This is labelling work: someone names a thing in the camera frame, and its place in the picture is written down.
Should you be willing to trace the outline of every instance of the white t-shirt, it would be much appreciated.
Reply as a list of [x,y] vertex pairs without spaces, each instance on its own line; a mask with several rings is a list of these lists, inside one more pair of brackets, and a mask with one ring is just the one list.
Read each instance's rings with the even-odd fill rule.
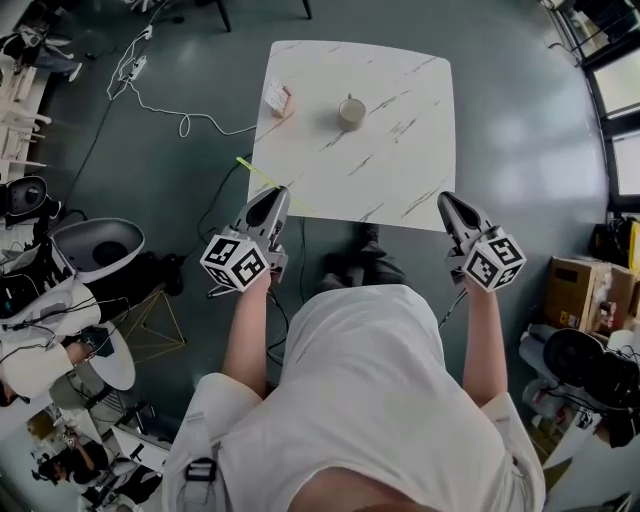
[[[220,442],[222,501],[235,512],[286,511],[331,467],[442,512],[543,507],[542,469],[510,397],[482,409],[471,401],[445,370],[433,312],[406,286],[314,297],[292,321],[280,385],[265,401],[214,374],[187,414],[196,410]],[[165,465],[171,510],[193,458],[188,437],[183,424]]]

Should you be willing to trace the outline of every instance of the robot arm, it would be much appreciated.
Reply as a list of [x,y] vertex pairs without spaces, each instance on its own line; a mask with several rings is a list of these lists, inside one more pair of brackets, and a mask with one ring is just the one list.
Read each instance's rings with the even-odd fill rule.
[[288,256],[278,236],[287,220],[289,202],[286,187],[266,190],[249,201],[221,235],[213,237],[200,264],[218,285],[243,292],[267,271],[278,282],[282,279]]
[[451,271],[455,284],[469,276],[486,291],[510,284],[526,258],[516,241],[480,208],[452,192],[438,196],[438,209],[454,246],[448,257],[461,263]]

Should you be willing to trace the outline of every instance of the white cable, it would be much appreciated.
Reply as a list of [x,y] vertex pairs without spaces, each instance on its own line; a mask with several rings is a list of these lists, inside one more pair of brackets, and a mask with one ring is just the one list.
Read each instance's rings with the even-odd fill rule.
[[[130,80],[131,72],[129,71],[128,73],[125,74],[124,70],[125,70],[125,68],[127,68],[127,66],[130,66],[132,63],[134,63],[136,61],[136,56],[135,56],[136,55],[136,43],[138,41],[140,41],[141,39],[147,39],[148,40],[151,37],[151,32],[150,32],[151,25],[152,25],[153,21],[155,20],[157,14],[165,6],[167,1],[168,0],[164,0],[164,2],[162,2],[160,7],[158,7],[158,9],[156,9],[156,12],[153,14],[153,16],[151,17],[151,20],[149,21],[149,25],[147,25],[147,27],[145,27],[145,29],[142,32],[140,32],[133,39],[133,41],[131,41],[129,46],[127,46],[127,49],[122,54],[122,57],[118,61],[118,65],[116,66],[116,69],[113,71],[113,74],[111,75],[111,80],[109,81],[109,86],[107,87],[107,94],[109,95],[109,100],[110,101],[115,100],[118,96],[120,96],[124,91],[127,90],[127,87],[131,87],[131,90],[136,93],[136,96],[138,98],[138,103],[140,104],[141,108],[143,108],[145,110],[149,110],[150,112],[160,112],[162,114],[168,114],[168,115],[173,115],[173,116],[182,116],[182,119],[180,120],[180,124],[178,125],[178,135],[180,135],[180,137],[183,138],[183,139],[189,136],[189,132],[191,131],[191,118],[192,117],[204,117],[205,119],[208,119],[209,121],[211,121],[213,123],[213,125],[216,127],[216,129],[222,135],[224,135],[226,137],[230,137],[232,135],[237,135],[239,133],[244,133],[244,132],[248,132],[248,131],[251,131],[251,130],[255,130],[257,125],[249,126],[248,128],[243,128],[241,130],[236,130],[235,132],[225,132],[220,127],[220,125],[216,122],[216,120],[213,117],[211,117],[210,115],[207,115],[207,114],[188,114],[186,112],[175,112],[173,110],[164,110],[164,109],[161,109],[161,108],[153,108],[153,107],[149,107],[148,105],[145,105],[142,102],[142,96],[140,95],[140,91],[138,91],[138,89],[135,88],[135,86],[133,85],[133,82]],[[124,87],[119,91],[116,90],[115,94],[112,94],[111,93],[111,88],[113,87],[113,81],[116,78],[116,74],[118,75],[118,79],[116,81],[116,84],[118,85],[118,87],[120,87],[121,84],[124,84]]]
[[[182,119],[180,120],[180,124],[178,125],[178,135],[180,135],[181,138],[186,138],[189,135],[189,132],[191,131],[191,118],[192,117],[204,117],[205,119],[208,119],[209,121],[211,121],[213,123],[213,125],[217,128],[217,130],[222,134],[225,135],[227,137],[230,137],[231,135],[237,135],[239,133],[244,133],[244,132],[248,132],[250,130],[255,130],[256,125],[253,126],[249,126],[248,128],[243,128],[242,130],[236,130],[235,132],[225,132],[222,128],[220,128],[220,125],[216,122],[216,120],[207,115],[207,114],[187,114],[186,112],[174,112],[173,110],[164,110],[161,108],[153,108],[153,107],[149,107],[147,105],[145,105],[144,103],[142,103],[142,97],[140,96],[140,91],[138,91],[138,89],[136,89],[133,85],[133,83],[131,83],[130,80],[125,79],[125,88],[127,87],[127,85],[129,87],[131,87],[131,90],[133,90],[133,92],[136,93],[136,96],[138,97],[138,103],[140,104],[140,106],[145,109],[145,110],[150,110],[151,112],[160,112],[162,114],[169,114],[169,115],[175,115],[175,116],[182,116]],[[183,131],[183,126],[184,124],[187,124],[187,128],[186,131]]]
[[[129,46],[127,46],[127,49],[122,54],[122,57],[120,57],[120,60],[118,61],[118,65],[116,66],[116,69],[113,71],[113,74],[111,75],[111,80],[109,80],[109,86],[107,87],[107,94],[109,95],[109,100],[111,100],[111,101],[115,100],[127,88],[127,86],[125,84],[124,89],[122,89],[121,91],[118,91],[115,96],[111,95],[111,87],[113,86],[113,79],[116,77],[116,73],[118,74],[118,82],[117,83],[119,84],[119,83],[124,81],[124,77],[123,77],[124,68],[126,66],[128,66],[129,64],[131,64],[131,62],[133,62],[133,60],[135,60],[135,47],[136,47],[136,43],[138,41],[140,41],[140,39],[144,39],[144,35],[138,34],[135,37],[135,39],[133,41],[131,41]],[[131,57],[129,57],[127,59],[127,61],[123,64],[122,61],[125,59],[125,57],[127,57],[127,54],[129,53],[129,50],[131,50]]]
[[164,0],[164,2],[162,2],[162,5],[160,5],[160,7],[156,9],[156,12],[153,13],[153,16],[151,16],[151,19],[149,20],[149,25],[153,24],[153,20],[156,19],[156,16],[162,10],[162,8],[164,7],[164,4],[166,4],[168,1],[169,0]]

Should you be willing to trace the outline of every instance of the small box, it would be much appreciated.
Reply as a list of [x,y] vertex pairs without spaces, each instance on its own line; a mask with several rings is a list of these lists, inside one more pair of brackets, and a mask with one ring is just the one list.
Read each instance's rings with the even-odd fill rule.
[[513,282],[526,261],[513,237],[504,235],[477,242],[462,270],[486,291],[493,291]]
[[591,330],[599,304],[607,298],[607,290],[601,289],[608,272],[609,265],[601,261],[552,258],[544,305],[547,323],[558,329]]
[[216,283],[240,292],[269,270],[254,241],[220,235],[211,239],[200,264]]
[[616,304],[616,311],[608,332],[624,329],[628,318],[637,316],[640,299],[638,283],[635,272],[619,265],[611,265],[611,289],[607,300]]

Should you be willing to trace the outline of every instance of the marble table top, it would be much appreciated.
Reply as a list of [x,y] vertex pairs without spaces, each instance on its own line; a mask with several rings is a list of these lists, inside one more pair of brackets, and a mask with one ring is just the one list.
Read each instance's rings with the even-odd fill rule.
[[[438,193],[455,190],[451,66],[440,57],[335,41],[277,41],[264,88],[278,78],[293,99],[284,119],[261,101],[253,166],[286,185],[290,215],[444,231]],[[342,132],[340,103],[367,107]],[[248,198],[270,187],[252,173]]]

